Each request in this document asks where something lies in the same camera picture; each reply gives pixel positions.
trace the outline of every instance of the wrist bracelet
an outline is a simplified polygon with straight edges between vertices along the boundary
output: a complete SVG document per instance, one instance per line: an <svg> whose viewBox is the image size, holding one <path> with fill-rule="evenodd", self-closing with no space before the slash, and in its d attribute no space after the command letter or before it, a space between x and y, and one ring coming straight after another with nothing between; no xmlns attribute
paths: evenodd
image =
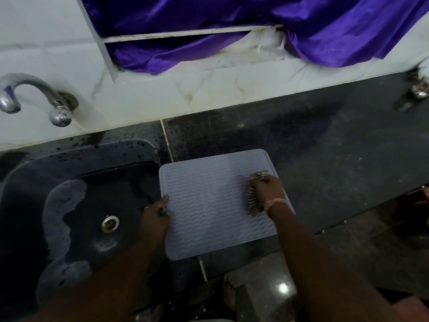
<svg viewBox="0 0 429 322"><path fill-rule="evenodd" d="M282 198L277 197L277 198L275 198L275 199L272 199L272 200L266 200L266 201L265 201L264 211L268 214L268 210L269 210L269 209L272 207L272 205L273 205L273 204L275 204L276 202L282 202L282 203L285 203L285 204L289 205L285 199L282 199Z"/></svg>

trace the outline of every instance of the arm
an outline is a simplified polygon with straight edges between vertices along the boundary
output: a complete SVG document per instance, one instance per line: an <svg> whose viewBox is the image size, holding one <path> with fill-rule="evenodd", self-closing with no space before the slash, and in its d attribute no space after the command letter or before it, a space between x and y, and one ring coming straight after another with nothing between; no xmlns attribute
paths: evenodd
<svg viewBox="0 0 429 322"><path fill-rule="evenodd" d="M145 208L140 222L140 240L109 265L43 307L27 322L126 321L136 301L147 267L163 241L168 215L158 210L168 196Z"/></svg>
<svg viewBox="0 0 429 322"><path fill-rule="evenodd" d="M282 182L254 180L262 203L284 199ZM392 306L362 276L347 269L321 247L285 203L268 212L275 223L283 255L312 322L400 322Z"/></svg>

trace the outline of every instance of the hand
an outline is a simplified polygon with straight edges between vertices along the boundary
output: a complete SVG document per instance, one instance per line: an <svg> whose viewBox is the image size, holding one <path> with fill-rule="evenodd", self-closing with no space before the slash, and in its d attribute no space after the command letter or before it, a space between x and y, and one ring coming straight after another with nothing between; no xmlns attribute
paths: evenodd
<svg viewBox="0 0 429 322"><path fill-rule="evenodd" d="M284 199L283 185L277 177L268 175L268 182L266 183L258 178L254 178L250 182L255 187L256 196L262 204L276 198Z"/></svg>
<svg viewBox="0 0 429 322"><path fill-rule="evenodd" d="M158 213L167 201L168 195L164 195L161 200L146 207L140 220L140 237L155 247L158 247L164 240L170 223L169 212L163 216Z"/></svg>

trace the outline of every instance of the faucet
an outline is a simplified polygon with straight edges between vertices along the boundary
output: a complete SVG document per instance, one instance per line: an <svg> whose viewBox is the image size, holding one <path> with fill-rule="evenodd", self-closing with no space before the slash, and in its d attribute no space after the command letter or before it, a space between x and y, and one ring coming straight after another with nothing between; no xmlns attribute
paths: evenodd
<svg viewBox="0 0 429 322"><path fill-rule="evenodd" d="M65 91L56 91L47 82L24 73L9 73L0 77L0 110L13 114L21 110L15 95L19 85L31 85L39 89L53 106L48 113L49 120L57 127L66 127L72 121L72 111L78 107L76 97Z"/></svg>

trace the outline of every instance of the foot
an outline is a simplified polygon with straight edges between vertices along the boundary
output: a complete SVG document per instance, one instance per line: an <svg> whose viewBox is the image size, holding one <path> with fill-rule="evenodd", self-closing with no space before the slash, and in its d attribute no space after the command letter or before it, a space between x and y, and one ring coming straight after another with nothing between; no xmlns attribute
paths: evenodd
<svg viewBox="0 0 429 322"><path fill-rule="evenodd" d="M222 289L223 289L224 303L235 312L236 311L236 290L233 287L233 285L231 285L231 283L229 282L227 276L224 276L223 278Z"/></svg>

